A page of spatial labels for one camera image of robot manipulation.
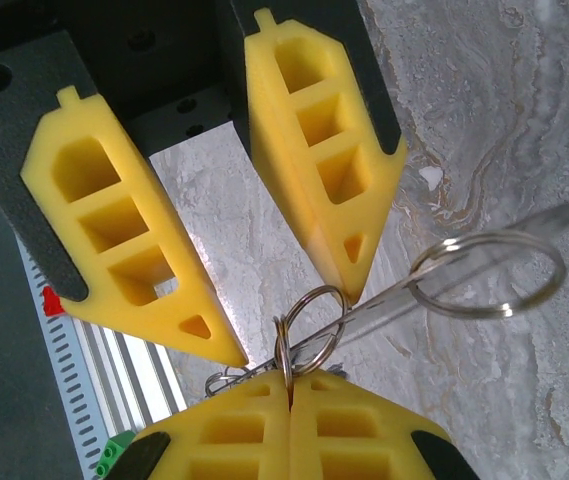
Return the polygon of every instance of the gray marble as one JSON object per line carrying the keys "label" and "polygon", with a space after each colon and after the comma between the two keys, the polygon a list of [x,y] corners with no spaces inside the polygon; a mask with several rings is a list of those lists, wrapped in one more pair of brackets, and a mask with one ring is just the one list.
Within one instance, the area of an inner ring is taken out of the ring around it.
{"label": "gray marble", "polygon": [[[361,11],[410,146],[367,299],[437,239],[569,200],[569,0],[367,0]],[[152,162],[251,363],[265,360],[270,318],[321,280],[230,125]],[[556,244],[569,267],[569,232]],[[543,269],[529,265],[517,283]],[[320,302],[294,339],[336,313]],[[219,366],[172,360],[187,401],[200,401]],[[440,423],[482,479],[569,479],[569,275],[525,316],[462,322],[420,309],[331,361]]]}

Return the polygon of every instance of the red component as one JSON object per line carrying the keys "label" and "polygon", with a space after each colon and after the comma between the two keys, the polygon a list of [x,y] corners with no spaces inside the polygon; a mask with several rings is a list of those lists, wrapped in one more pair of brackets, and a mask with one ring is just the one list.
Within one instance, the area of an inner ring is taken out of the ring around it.
{"label": "red component", "polygon": [[58,297],[51,287],[44,287],[42,289],[42,296],[44,297],[44,313],[47,317],[61,315],[64,313],[60,297]]}

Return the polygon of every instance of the green component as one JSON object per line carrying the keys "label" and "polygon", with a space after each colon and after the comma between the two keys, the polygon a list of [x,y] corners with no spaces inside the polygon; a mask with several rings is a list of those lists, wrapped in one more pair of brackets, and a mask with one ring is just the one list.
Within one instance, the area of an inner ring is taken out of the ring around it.
{"label": "green component", "polygon": [[104,478],[111,471],[117,459],[120,458],[122,452],[128,448],[128,446],[135,438],[135,432],[127,430],[126,432],[119,433],[114,437],[109,438],[104,446],[104,451],[100,457],[100,461],[97,462],[95,467],[95,473],[98,477]]}

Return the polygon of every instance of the green connector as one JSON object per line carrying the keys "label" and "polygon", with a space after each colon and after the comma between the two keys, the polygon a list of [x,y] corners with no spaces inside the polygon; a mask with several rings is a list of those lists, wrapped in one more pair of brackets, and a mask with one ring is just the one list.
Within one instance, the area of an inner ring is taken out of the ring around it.
{"label": "green connector", "polygon": [[95,473],[98,477],[104,478],[108,475],[117,459],[131,444],[133,438],[135,438],[135,432],[127,430],[107,440],[100,461],[97,462],[97,467],[95,467]]}

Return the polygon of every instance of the white marble countertop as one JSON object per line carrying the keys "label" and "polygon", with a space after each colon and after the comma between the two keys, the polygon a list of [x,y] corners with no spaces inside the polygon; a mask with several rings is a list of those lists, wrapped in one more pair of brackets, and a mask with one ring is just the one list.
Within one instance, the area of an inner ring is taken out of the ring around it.
{"label": "white marble countertop", "polygon": [[[569,0],[368,0],[361,9],[410,146],[365,300],[437,239],[569,200]],[[252,364],[265,360],[270,319],[319,276],[230,124],[152,162]],[[569,232],[556,244],[569,268]],[[294,339],[334,317],[326,305],[296,324]],[[172,360],[187,401],[201,400],[219,365]],[[524,317],[461,322],[421,309],[331,361],[441,424],[483,480],[569,479],[569,275]]]}

